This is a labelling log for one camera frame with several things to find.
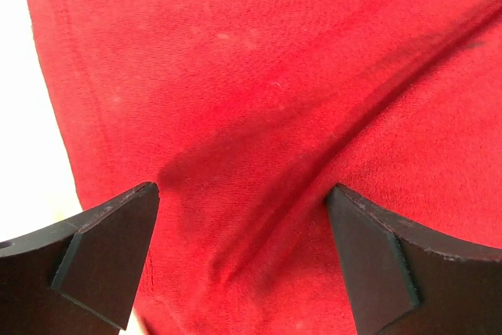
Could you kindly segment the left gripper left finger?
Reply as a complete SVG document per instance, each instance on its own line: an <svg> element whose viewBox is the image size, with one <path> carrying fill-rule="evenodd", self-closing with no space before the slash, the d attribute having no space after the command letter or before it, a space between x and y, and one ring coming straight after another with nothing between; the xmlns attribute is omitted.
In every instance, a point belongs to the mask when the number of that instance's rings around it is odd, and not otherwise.
<svg viewBox="0 0 502 335"><path fill-rule="evenodd" d="M128 326L159 207L142 183L1 243L1 332L117 334Z"/></svg>

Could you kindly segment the red t shirt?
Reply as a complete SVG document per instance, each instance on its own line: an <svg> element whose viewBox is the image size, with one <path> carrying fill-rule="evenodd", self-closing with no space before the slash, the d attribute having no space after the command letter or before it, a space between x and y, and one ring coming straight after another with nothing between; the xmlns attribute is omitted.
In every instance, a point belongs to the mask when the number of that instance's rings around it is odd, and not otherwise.
<svg viewBox="0 0 502 335"><path fill-rule="evenodd" d="M353 334L342 183L501 244L501 0L27 0L75 178L160 208L151 334Z"/></svg>

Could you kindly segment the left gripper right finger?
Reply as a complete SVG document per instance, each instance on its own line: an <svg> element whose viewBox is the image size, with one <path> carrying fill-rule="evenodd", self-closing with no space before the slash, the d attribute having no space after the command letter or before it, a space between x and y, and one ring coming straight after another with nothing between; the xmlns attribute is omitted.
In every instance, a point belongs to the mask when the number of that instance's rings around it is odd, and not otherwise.
<svg viewBox="0 0 502 335"><path fill-rule="evenodd" d="M501 251L446 235L338 184L326 198L359 334L499 334Z"/></svg>

